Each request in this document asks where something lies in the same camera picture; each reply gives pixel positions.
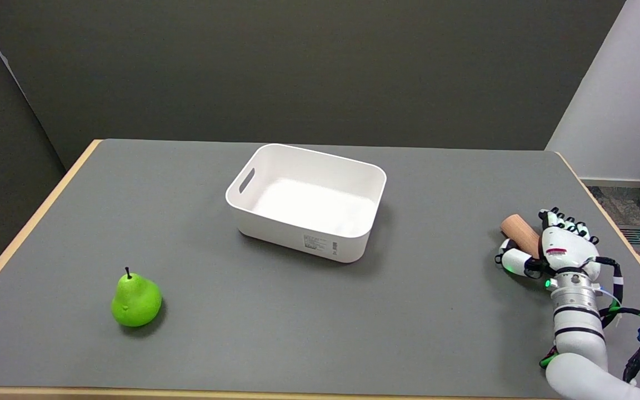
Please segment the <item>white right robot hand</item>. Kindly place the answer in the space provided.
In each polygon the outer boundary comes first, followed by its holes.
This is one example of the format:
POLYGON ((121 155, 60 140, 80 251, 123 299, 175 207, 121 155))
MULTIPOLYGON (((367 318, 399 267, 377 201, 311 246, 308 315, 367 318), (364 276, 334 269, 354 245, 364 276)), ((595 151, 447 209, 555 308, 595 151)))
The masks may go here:
POLYGON ((590 234, 586 224, 566 216, 558 207, 543 208, 538 217, 541 233, 518 214, 501 223, 505 240, 495 262, 510 273, 531 279, 580 272, 595 281, 601 273, 598 238, 590 234))

